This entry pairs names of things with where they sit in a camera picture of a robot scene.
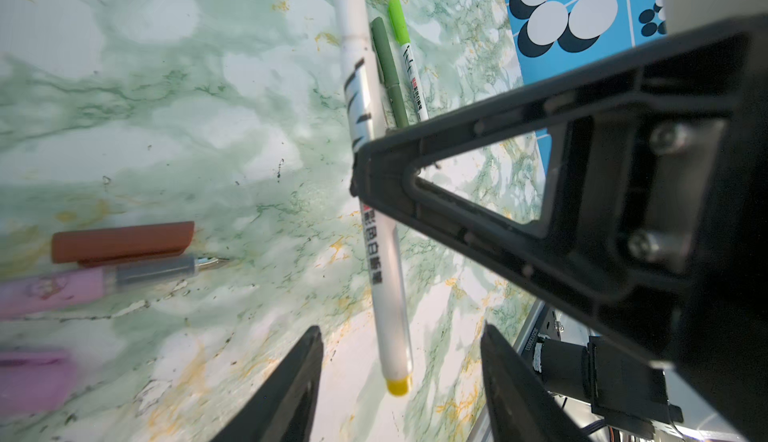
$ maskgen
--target screw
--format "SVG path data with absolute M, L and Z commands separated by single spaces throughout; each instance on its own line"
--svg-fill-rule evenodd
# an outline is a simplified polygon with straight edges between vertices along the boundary
M 648 145 L 654 155 L 669 155 L 682 151 L 694 139 L 694 130 L 687 124 L 670 122 L 657 125 L 650 132 Z
M 632 257 L 650 264 L 682 253 L 679 237 L 642 228 L 632 232 L 627 241 L 627 248 Z

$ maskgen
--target pink pen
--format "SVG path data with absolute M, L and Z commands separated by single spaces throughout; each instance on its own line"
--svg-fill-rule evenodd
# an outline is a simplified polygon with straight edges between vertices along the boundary
M 194 277 L 200 270 L 227 262 L 225 258 L 182 255 L 0 282 L 0 319 L 88 303 L 150 283 Z

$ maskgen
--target cable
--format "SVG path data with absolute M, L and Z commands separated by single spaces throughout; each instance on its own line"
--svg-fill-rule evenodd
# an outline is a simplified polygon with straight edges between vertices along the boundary
M 586 435 L 594 434 L 598 430 L 605 428 L 608 426 L 608 423 L 606 423 L 605 419 L 596 420 L 595 422 L 592 422 L 590 425 L 584 426 L 581 428 L 581 431 L 584 432 Z

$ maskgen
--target pink object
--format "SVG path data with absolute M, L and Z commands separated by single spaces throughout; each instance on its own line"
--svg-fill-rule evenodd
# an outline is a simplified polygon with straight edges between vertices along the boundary
M 0 352 L 0 416 L 56 410 L 76 381 L 67 351 Z
M 106 294 L 104 270 L 95 267 L 0 282 L 0 319 L 52 311 L 102 298 Z

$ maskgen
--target light green marker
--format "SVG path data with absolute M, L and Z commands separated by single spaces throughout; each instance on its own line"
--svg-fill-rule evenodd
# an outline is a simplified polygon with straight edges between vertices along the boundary
M 402 14 L 400 0 L 389 0 L 389 20 L 395 29 L 395 39 L 400 44 L 400 55 L 408 77 L 408 84 L 411 87 L 413 103 L 416 105 L 418 121 L 426 121 L 429 119 L 429 113 L 427 113 L 427 108 L 422 101 L 422 81 L 418 77 L 418 68 L 411 50 L 411 37 L 408 36 L 406 17 Z

